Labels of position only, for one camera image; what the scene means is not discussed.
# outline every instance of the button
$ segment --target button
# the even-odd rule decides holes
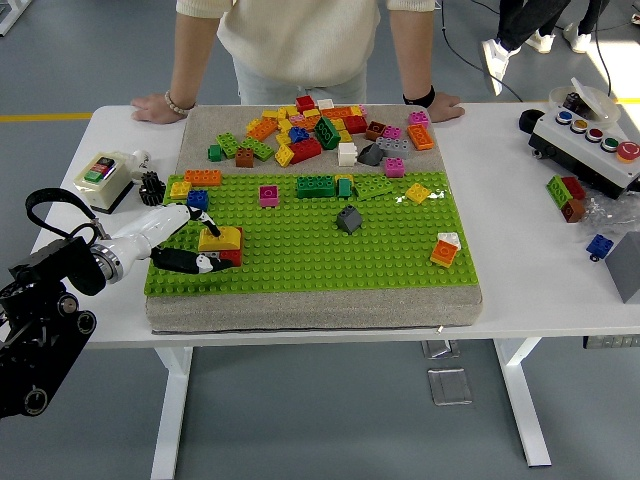
[[[618,149],[619,144],[620,142],[618,142],[617,139],[613,137],[607,137],[600,144],[600,148],[602,148],[605,152],[614,153]]]
[[[571,115],[566,110],[563,110],[561,112],[558,112],[558,115],[556,115],[556,122],[558,122],[560,125],[569,125],[572,118],[573,115]]]
[[[633,142],[622,142],[616,150],[618,160],[624,163],[631,163],[640,156],[640,145]]]
[[[571,131],[573,133],[584,133],[587,131],[589,125],[584,120],[574,120],[571,124]]]
[[[587,132],[587,140],[593,143],[598,143],[600,142],[600,140],[602,140],[602,135],[603,135],[602,130],[599,130],[597,128],[592,128]]]

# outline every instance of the white sweater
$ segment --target white sweater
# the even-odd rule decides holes
[[[435,0],[386,0],[390,10],[432,11]],[[178,0],[178,13],[222,18],[218,38],[263,77],[325,87],[353,78],[373,51],[376,0]]]

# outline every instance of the table surface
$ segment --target table surface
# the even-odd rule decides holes
[[[366,331],[311,331],[153,335],[141,293],[148,261],[95,297],[79,295],[98,327],[89,347],[170,347],[326,343],[429,339],[522,338],[640,333],[640,305],[625,305],[605,262],[585,248],[593,233],[565,223],[545,189],[567,172],[532,157],[518,118],[542,104],[467,104],[466,115],[436,125],[438,142],[482,285],[483,311],[474,325]],[[147,150],[160,178],[175,170],[185,122],[153,125],[130,119],[133,107],[98,109],[74,155],[62,187],[98,152]],[[100,215],[108,232],[132,221],[144,207],[132,191],[113,215]],[[82,214],[53,205],[47,222],[73,228]],[[53,240],[42,232],[35,249]]]

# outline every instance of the bracelet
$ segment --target bracelet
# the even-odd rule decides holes
[[[407,97],[402,95],[402,99],[404,100],[405,105],[420,105],[424,108],[429,108],[433,101],[436,99],[436,90],[431,85],[431,90],[424,97],[418,98],[417,100],[409,100]]]
[[[185,117],[187,115],[189,115],[189,111],[192,110],[193,107],[196,106],[196,104],[194,103],[189,108],[180,108],[180,107],[178,107],[175,103],[173,103],[173,100],[171,100],[171,97],[169,96],[169,90],[167,90],[167,93],[164,94],[164,101],[167,102],[167,105],[169,105],[169,108],[171,110],[176,112],[178,115],[184,115]]]

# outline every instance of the jeans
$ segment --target jeans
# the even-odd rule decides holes
[[[367,100],[366,65],[351,80],[330,87],[288,85],[269,80],[233,59],[242,105],[291,105],[297,97],[310,95],[315,101],[331,99],[335,104],[355,105]]]

